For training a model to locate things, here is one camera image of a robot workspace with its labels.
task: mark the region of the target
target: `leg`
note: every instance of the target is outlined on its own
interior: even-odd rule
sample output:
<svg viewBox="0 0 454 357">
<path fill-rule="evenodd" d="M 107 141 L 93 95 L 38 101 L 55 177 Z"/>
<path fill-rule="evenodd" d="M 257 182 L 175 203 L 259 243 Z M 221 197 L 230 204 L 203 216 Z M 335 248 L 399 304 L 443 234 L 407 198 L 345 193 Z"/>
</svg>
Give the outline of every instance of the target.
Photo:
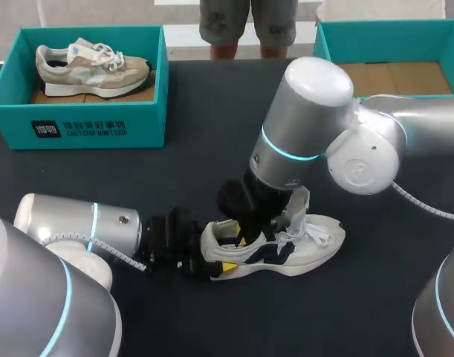
<svg viewBox="0 0 454 357">
<path fill-rule="evenodd" d="M 296 38 L 298 0 L 252 0 L 251 4 L 262 58 L 286 58 Z"/>
<path fill-rule="evenodd" d="M 236 50 L 238 49 L 238 42 L 235 45 L 228 46 L 210 46 L 210 59 L 211 60 L 234 60 Z"/>
<path fill-rule="evenodd" d="M 211 44 L 212 60 L 235 58 L 250 11 L 250 0 L 201 0 L 200 35 Z"/>
<path fill-rule="evenodd" d="M 286 58 L 288 55 L 287 47 L 264 47 L 261 48 L 262 58 Z"/>
</svg>

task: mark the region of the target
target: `navy stripe on shoe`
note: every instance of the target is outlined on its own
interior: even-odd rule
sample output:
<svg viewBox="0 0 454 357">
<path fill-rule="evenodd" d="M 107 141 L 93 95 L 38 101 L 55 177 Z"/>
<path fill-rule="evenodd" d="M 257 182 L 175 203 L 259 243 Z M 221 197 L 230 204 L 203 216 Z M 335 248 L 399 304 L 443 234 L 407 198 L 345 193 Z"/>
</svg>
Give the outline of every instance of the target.
<svg viewBox="0 0 454 357">
<path fill-rule="evenodd" d="M 287 242 L 278 254 L 277 244 L 265 244 L 253 253 L 251 257 L 246 259 L 245 263 L 254 264 L 263 260 L 263 263 L 265 264 L 275 264 L 281 266 L 286 263 L 290 254 L 294 252 L 294 248 L 295 245 L 292 242 Z"/>
</svg>

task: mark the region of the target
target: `screw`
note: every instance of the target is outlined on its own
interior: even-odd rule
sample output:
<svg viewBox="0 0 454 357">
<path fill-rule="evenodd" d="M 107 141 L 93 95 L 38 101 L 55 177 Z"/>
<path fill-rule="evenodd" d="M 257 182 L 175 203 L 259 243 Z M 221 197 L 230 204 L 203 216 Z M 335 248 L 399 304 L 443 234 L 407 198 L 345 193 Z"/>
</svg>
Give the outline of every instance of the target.
<svg viewBox="0 0 454 357">
<path fill-rule="evenodd" d="M 120 216 L 120 223 L 122 225 L 127 225 L 129 223 L 129 217 L 127 216 Z"/>
</svg>

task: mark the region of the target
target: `sneaker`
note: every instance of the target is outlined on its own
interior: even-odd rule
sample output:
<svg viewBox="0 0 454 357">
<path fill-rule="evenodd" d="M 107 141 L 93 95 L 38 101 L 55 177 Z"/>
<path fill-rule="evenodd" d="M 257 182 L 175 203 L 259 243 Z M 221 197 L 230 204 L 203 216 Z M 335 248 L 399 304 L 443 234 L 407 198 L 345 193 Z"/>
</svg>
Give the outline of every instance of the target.
<svg viewBox="0 0 454 357">
<path fill-rule="evenodd" d="M 95 94 L 106 99 L 140 91 L 152 70 L 144 58 L 81 38 L 62 50 L 39 46 L 36 67 L 48 97 Z"/>
<path fill-rule="evenodd" d="M 289 277 L 311 271 L 331 259 L 343 244 L 346 232 L 339 221 L 306 214 L 309 191 L 296 189 L 283 216 L 290 222 L 286 231 L 268 242 L 264 234 L 251 245 L 232 244 L 238 226 L 233 220 L 209 223 L 201 235 L 201 253 L 206 266 L 217 266 L 212 279 L 233 279 L 258 270 L 272 270 Z"/>
</svg>

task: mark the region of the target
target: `teal cardboard box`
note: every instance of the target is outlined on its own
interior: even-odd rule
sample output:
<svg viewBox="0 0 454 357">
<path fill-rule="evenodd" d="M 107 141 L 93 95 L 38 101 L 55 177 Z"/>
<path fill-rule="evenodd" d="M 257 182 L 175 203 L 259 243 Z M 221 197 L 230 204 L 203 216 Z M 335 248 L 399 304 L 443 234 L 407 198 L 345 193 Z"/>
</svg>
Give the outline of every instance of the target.
<svg viewBox="0 0 454 357">
<path fill-rule="evenodd" d="M 37 47 L 67 48 L 79 37 L 150 61 L 154 100 L 30 104 L 39 80 Z M 162 147 L 168 85 L 162 26 L 22 28 L 0 71 L 0 131 L 11 149 Z"/>
<path fill-rule="evenodd" d="M 389 82 L 397 92 L 387 94 L 454 95 L 454 19 L 322 22 L 314 56 L 344 68 L 362 89 L 380 91 L 379 82 Z"/>
</svg>

